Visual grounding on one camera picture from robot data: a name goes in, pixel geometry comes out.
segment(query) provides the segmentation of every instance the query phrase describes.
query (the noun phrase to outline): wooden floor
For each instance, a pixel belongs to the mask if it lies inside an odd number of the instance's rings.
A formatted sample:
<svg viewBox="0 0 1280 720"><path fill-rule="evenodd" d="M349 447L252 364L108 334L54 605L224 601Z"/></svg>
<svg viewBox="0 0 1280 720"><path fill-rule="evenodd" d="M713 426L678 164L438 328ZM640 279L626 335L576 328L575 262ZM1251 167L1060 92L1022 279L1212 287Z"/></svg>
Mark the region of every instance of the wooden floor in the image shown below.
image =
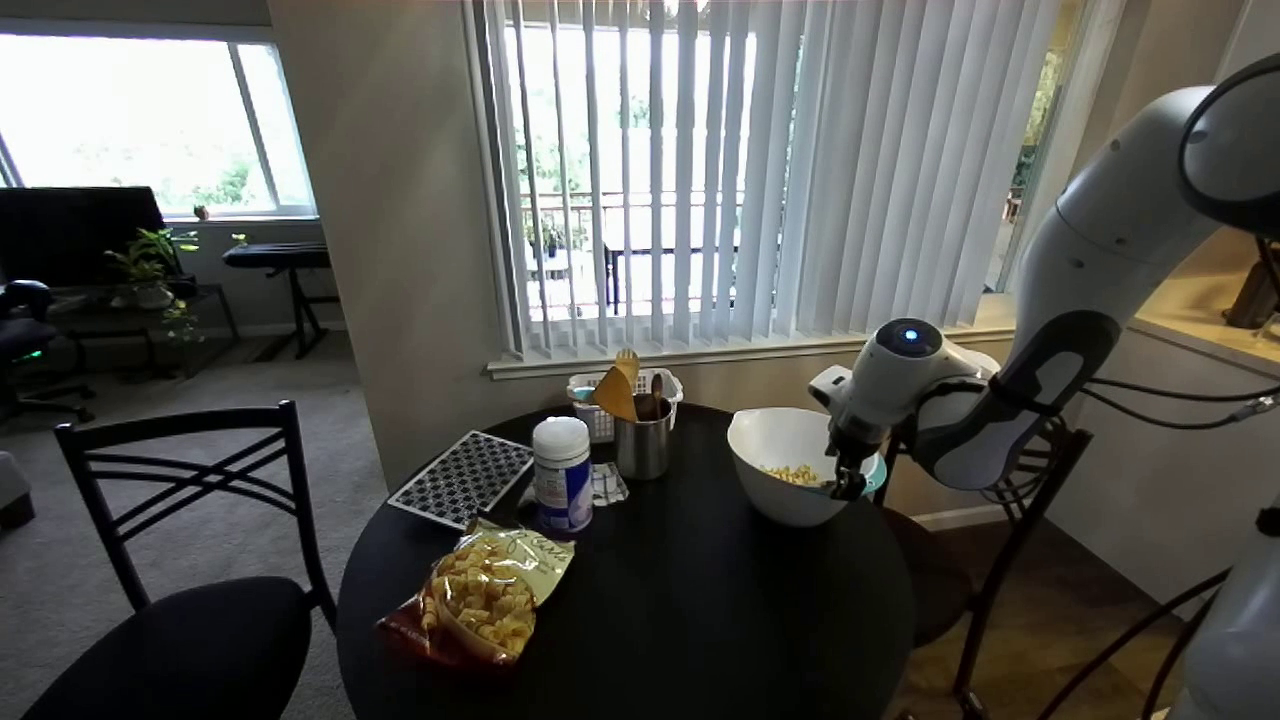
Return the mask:
<svg viewBox="0 0 1280 720"><path fill-rule="evenodd" d="M941 538L969 569L977 587L1007 534L1009 527L998 523L947 530ZM1005 583L973 687L992 720L1032 720L1076 670L1156 606L1046 521ZM919 720L960 717L950 691L968 626L966 616L943 638L911 655L887 717L904 708ZM1053 719L1137 719L1152 676L1180 629L1176 618L1157 623L1098 669ZM1178 667L1157 707L1167 707L1180 687Z"/></svg>

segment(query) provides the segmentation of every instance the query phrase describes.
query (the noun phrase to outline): window frame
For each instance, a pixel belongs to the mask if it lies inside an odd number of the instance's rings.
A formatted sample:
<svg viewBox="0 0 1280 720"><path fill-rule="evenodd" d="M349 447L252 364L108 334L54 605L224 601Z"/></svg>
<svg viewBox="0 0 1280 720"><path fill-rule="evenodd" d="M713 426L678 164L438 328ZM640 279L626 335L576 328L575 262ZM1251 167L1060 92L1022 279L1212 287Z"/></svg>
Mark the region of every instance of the window frame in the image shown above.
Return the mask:
<svg viewBox="0 0 1280 720"><path fill-rule="evenodd" d="M244 211L216 211L210 209L212 220L255 220L255 219L315 219L315 195L311 188L311 173L306 167L306 158L302 154L302 145L297 132L297 119L293 115L293 101L289 97L288 83L284 78L284 68L280 64L279 51L271 28L260 26L209 26L209 24L182 24L182 23L124 23L106 20L44 20L23 18L0 18L0 35L27 35L36 37L106 37L113 40L201 40L221 42L227 46L230 56L232 72L236 86L239 90L241 108L248 123L250 136L253 141L253 151L262 170L262 179L266 184L268 196L273 205L271 210L244 210ZM244 45L261 45L268 47L275 59L275 68L280 76L280 87L285 94L285 108L289 122L293 124L293 142L300 161L302 163L303 179L306 186L307 204L283 205L279 201L275 177L271 172L270 159L262 141L262 131L257 122L257 113L250 94L248 79L244 74L244 65L239 49ZM13 161L4 140L4 128L0 127L0 186L27 187L22 181L22 170ZM164 213L165 222L192 222L189 213L170 214Z"/></svg>

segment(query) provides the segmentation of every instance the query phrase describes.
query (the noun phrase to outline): gray carpet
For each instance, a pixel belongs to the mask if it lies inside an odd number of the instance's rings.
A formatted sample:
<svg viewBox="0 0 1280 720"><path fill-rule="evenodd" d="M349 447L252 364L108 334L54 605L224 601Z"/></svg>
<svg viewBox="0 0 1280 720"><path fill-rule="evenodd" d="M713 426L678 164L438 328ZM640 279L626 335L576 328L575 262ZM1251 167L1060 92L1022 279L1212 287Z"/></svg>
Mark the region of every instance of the gray carpet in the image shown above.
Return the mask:
<svg viewBox="0 0 1280 720"><path fill-rule="evenodd" d="M95 375L90 401L99 423L294 400L302 420L320 553L334 597L342 569L365 521L385 497L369 415L346 336L332 333L306 360L224 364L191 380L122 386ZM37 518L0 533L0 717L19 717L86 648L129 615L119 582L49 427L61 419L19 418L0 428L32 484ZM170 442L170 457L216 460L260 434L233 433ZM284 482L283 462L262 477ZM155 487L122 486L108 493L127 502ZM259 502L209 496L129 543L151 597L257 574L306 584L293 519ZM352 717L342 689L333 634L314 615L311 653L285 717Z"/></svg>

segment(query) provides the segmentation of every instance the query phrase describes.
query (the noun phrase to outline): white basket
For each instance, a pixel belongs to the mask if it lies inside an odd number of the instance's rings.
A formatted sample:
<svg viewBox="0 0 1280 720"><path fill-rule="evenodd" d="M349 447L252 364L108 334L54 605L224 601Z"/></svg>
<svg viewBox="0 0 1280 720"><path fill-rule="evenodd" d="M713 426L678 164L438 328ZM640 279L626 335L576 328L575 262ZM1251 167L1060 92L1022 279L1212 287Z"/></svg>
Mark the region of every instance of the white basket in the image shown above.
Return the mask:
<svg viewBox="0 0 1280 720"><path fill-rule="evenodd" d="M671 374L671 370L666 368L645 368L640 370L636 377L635 388L636 393L649 392L649 380L655 374L662 373L662 397L671 402L671 427L676 427L676 405L685 398L685 386L680 384L676 375ZM591 430L591 442L613 442L613 415L609 415L599 406L591 405L590 402L580 402L573 397L573 388L576 387L595 387L604 379L604 373L581 373L573 375L568 379L568 386L564 388L566 395L573 401L573 410L577 413L577 418L586 423L589 430Z"/></svg>

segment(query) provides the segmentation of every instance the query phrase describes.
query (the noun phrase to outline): window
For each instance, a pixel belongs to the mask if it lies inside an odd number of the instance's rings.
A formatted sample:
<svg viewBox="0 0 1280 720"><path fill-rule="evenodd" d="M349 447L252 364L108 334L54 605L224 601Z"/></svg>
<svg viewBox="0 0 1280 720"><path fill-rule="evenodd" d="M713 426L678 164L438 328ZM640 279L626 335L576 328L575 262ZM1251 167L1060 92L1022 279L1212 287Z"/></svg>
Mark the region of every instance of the window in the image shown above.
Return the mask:
<svg viewBox="0 0 1280 720"><path fill-rule="evenodd" d="M10 186L150 186L166 217L314 215L275 47L0 33Z"/></svg>
<svg viewBox="0 0 1280 720"><path fill-rule="evenodd" d="M477 4L512 352L973 322L1059 6Z"/></svg>

